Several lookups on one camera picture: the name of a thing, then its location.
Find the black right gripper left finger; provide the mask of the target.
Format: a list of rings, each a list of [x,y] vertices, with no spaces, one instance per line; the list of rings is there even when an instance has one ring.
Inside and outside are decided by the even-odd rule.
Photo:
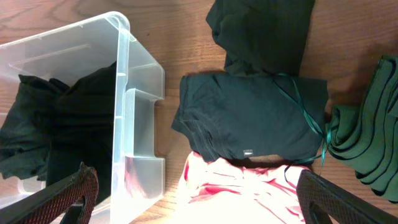
[[[25,199],[1,209],[1,223],[87,224],[96,204],[99,183],[96,170],[80,164],[79,170]]]

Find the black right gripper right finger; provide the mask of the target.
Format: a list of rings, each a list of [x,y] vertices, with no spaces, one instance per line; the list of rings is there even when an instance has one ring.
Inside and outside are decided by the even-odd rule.
[[[300,173],[297,196],[306,224],[397,224],[397,217],[310,170]]]

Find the clear plastic storage bin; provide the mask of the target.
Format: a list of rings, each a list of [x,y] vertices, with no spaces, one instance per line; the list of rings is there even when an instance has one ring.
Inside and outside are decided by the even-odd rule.
[[[117,65],[111,196],[92,223],[130,223],[164,194],[165,162],[154,154],[154,104],[164,98],[164,69],[131,34],[120,12],[107,12],[1,46],[1,116],[15,99],[19,75],[67,85]]]

